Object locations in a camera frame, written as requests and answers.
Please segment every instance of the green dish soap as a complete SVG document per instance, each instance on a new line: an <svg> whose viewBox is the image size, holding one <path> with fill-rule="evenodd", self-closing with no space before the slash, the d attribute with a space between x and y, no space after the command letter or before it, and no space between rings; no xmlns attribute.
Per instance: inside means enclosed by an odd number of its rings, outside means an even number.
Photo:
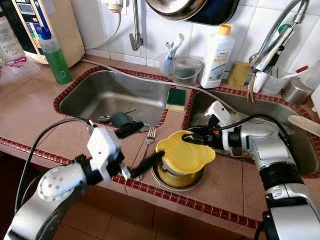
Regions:
<svg viewBox="0 0 320 240"><path fill-rule="evenodd" d="M70 71L62 54L57 39L51 35L48 29L41 27L41 38L39 43L44 56L52 69L55 80L58 84L67 84L72 81Z"/></svg>

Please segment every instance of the metal canister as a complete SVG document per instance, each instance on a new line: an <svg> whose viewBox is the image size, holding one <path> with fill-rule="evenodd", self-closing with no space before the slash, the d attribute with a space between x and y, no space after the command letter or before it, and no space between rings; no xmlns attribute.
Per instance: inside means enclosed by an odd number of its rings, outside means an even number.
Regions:
<svg viewBox="0 0 320 240"><path fill-rule="evenodd" d="M299 78L294 78L282 92L282 97L289 103L300 105L305 103L313 91L312 88L303 85Z"/></svg>

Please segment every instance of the green sponge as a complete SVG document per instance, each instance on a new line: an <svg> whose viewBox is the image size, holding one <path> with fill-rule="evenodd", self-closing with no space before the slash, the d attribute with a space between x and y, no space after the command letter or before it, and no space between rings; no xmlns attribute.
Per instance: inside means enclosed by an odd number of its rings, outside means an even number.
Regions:
<svg viewBox="0 0 320 240"><path fill-rule="evenodd" d="M186 102L186 90L170 88L166 108L172 111L184 112Z"/></svg>

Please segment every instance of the double sink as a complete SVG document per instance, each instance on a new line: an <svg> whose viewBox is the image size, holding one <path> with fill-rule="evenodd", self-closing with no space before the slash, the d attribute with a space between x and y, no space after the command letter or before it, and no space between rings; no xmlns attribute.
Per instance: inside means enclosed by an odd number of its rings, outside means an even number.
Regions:
<svg viewBox="0 0 320 240"><path fill-rule="evenodd" d="M99 116L112 116L134 107L135 111L129 114L134 120L157 126L166 108L169 88L167 84L147 82L117 72L100 70L91 73L76 86L60 102L59 108L64 114L95 121ZM308 175L318 170L318 159L309 133L287 120L288 116L297 115L293 109L280 103L258 99L255 104L249 105L246 98L240 95L219 91L211 93L243 114L267 113L288 126L294 131L290 137L300 172ZM214 101L202 92L196 93L188 127L206 124L204 112Z"/></svg>

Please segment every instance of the yellow lid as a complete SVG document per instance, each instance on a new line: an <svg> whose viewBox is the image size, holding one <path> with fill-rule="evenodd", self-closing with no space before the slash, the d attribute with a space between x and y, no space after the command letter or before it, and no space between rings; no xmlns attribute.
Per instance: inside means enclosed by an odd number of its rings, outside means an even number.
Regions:
<svg viewBox="0 0 320 240"><path fill-rule="evenodd" d="M221 35L229 35L231 31L231 25L227 23L223 23L219 26L218 33Z"/></svg>
<svg viewBox="0 0 320 240"><path fill-rule="evenodd" d="M193 174L201 170L205 164L213 161L216 153L209 146L183 141L182 136L185 134L192 134L192 132L176 131L168 138L159 141L155 151L165 151L162 160L176 173Z"/></svg>

